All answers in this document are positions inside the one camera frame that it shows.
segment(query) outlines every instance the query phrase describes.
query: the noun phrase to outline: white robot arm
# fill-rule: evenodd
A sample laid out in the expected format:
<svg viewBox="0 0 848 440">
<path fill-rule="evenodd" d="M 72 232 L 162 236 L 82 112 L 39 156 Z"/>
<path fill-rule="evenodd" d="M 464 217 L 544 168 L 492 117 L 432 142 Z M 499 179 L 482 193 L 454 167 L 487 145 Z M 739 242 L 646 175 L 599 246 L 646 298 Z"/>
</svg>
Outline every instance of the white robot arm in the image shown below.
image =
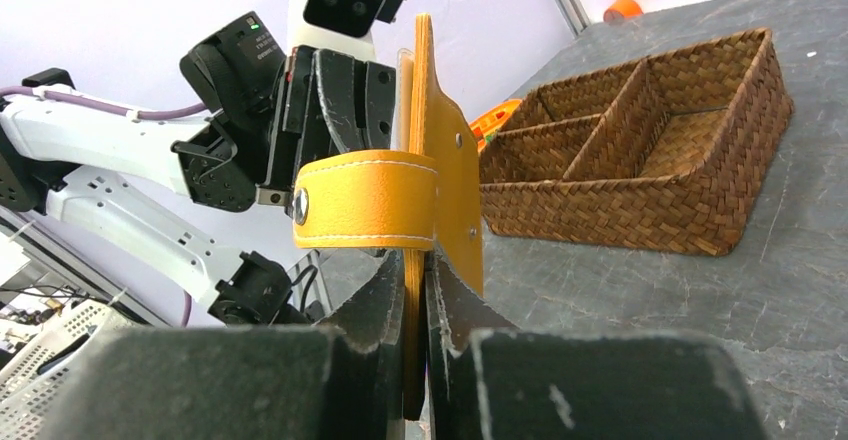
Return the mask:
<svg viewBox="0 0 848 440">
<path fill-rule="evenodd" d="M 0 205 L 108 240 L 225 323 L 305 321 L 288 307 L 291 281 L 278 264 L 216 242 L 121 174 L 210 208 L 288 208 L 303 164 L 387 148 L 394 69 L 374 62 L 369 32 L 402 1 L 291 0 L 288 57 L 249 12 L 181 60 L 203 101 L 182 110 L 83 95 L 58 69 L 0 88 Z"/>
</svg>

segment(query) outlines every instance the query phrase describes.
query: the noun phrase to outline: woven basket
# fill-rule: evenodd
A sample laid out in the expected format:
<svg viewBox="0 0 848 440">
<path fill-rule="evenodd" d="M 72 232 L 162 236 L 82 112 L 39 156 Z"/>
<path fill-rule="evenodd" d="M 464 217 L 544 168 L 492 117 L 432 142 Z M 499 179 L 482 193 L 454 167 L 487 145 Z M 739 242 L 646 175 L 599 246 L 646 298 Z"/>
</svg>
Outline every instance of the woven basket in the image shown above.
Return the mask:
<svg viewBox="0 0 848 440">
<path fill-rule="evenodd" d="M 483 150 L 497 235 L 724 255 L 793 103 L 755 29 L 537 88 Z"/>
</svg>

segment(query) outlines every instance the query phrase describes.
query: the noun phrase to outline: orange round object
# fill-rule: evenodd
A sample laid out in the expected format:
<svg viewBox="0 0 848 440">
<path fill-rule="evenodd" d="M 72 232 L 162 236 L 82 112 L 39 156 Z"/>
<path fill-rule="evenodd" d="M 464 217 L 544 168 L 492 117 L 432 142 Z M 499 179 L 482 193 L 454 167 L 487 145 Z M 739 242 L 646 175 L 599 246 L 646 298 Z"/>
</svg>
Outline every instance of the orange round object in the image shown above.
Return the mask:
<svg viewBox="0 0 848 440">
<path fill-rule="evenodd" d="M 478 152 L 483 150 L 492 135 L 503 126 L 504 122 L 509 120 L 512 112 L 520 104 L 520 99 L 507 100 L 471 122 L 471 131 L 474 132 L 474 138 L 477 139 Z"/>
<path fill-rule="evenodd" d="M 604 21 L 611 22 L 613 20 L 621 20 L 622 18 L 635 17 L 642 15 L 642 7 L 635 0 L 616 0 L 604 12 Z"/>
</svg>

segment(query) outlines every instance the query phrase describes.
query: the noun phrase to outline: marble table surface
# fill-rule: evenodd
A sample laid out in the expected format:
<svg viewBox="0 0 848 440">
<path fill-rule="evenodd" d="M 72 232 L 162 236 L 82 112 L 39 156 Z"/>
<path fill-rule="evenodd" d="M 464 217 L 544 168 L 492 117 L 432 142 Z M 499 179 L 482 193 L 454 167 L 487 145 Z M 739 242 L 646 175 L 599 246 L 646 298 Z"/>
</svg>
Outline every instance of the marble table surface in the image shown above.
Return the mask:
<svg viewBox="0 0 848 440">
<path fill-rule="evenodd" d="M 774 31 L 796 113 L 739 246 L 705 258 L 486 232 L 485 297 L 521 327 L 704 332 L 747 376 L 773 438 L 848 438 L 848 0 L 714 0 L 592 25 L 514 96 L 752 27 Z M 333 253 L 336 305 L 376 265 Z"/>
</svg>

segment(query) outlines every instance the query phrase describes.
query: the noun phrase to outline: white plastic basket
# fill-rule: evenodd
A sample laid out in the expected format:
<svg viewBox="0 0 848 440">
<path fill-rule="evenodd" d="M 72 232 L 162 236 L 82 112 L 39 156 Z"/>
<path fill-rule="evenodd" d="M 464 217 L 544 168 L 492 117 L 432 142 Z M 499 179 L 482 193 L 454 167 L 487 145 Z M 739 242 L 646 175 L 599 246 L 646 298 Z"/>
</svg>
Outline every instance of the white plastic basket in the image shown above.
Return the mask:
<svg viewBox="0 0 848 440">
<path fill-rule="evenodd" d="M 0 439 L 30 440 L 38 436 L 53 400 L 79 365 L 86 347 L 101 332 L 134 325 L 123 315 L 98 302 L 87 300 L 61 317 L 53 317 L 0 371 Z M 38 375 L 46 360 L 90 332 L 91 338 L 73 354 Z"/>
</svg>

